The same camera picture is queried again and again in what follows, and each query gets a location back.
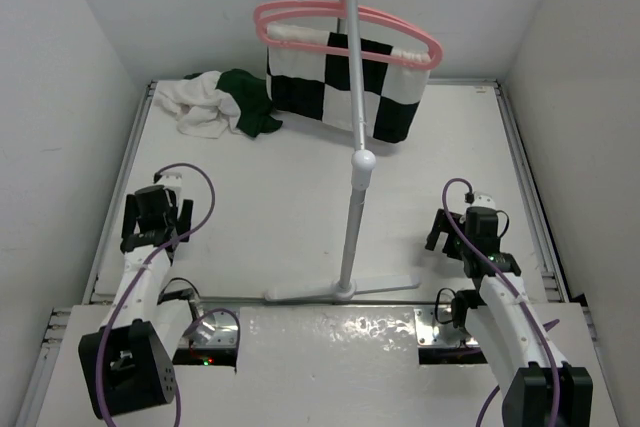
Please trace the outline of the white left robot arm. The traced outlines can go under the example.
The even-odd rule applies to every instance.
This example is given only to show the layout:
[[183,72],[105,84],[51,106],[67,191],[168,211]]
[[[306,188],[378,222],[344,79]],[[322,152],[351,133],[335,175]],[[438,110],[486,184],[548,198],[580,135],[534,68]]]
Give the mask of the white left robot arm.
[[82,336],[78,345],[97,418],[166,405],[176,396],[173,356],[192,309],[186,298],[160,296],[192,211],[178,186],[158,183],[126,197],[123,276],[98,331]]

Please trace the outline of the white and green t shirt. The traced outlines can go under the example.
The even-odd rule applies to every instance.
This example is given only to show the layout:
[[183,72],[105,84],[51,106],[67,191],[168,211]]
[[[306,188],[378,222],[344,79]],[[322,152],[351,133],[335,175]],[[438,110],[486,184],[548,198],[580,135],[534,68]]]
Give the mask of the white and green t shirt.
[[152,105],[170,115],[186,136],[217,139],[224,133],[256,138],[282,127],[273,117],[266,81],[241,69],[193,74],[157,84]]

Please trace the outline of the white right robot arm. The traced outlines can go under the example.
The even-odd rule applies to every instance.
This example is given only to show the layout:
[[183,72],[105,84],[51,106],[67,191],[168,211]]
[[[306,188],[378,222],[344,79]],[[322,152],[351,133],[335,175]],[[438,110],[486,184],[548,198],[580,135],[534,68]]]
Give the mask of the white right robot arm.
[[474,284],[455,293],[451,324],[478,342],[498,382],[504,425],[587,426],[592,378],[570,364],[534,312],[515,257],[500,249],[498,216],[478,204],[435,216],[426,249],[445,235],[444,254],[462,261]]

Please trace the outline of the pink plastic hanger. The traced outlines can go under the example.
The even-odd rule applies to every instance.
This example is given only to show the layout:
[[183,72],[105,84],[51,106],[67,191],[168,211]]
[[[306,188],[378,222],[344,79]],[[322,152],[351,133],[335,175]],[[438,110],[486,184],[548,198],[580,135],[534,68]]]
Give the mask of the pink plastic hanger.
[[[360,23],[362,22],[362,20],[359,19],[358,8],[355,5],[348,6],[347,19],[343,21],[346,26],[347,33],[349,35],[355,36],[356,46],[360,47],[361,46]],[[267,25],[267,39],[262,40],[258,36],[257,37],[263,43],[265,43],[270,47],[321,53],[321,54],[327,54],[327,55],[336,55],[336,56],[342,56],[342,57],[347,57],[349,55],[350,49],[348,47],[346,48],[331,47],[328,45],[315,44],[311,42],[302,42],[297,40],[280,40],[280,39],[272,38],[268,35],[268,25]],[[427,47],[427,56],[428,58],[426,60],[409,60],[405,57],[383,55],[380,53],[367,52],[364,50],[360,52],[360,58],[363,60],[382,62],[386,64],[396,64],[396,65],[401,65],[407,68],[413,68],[416,70],[430,71],[436,68],[442,61],[442,58],[443,58],[442,46],[440,49],[437,49],[435,51],[429,51]]]

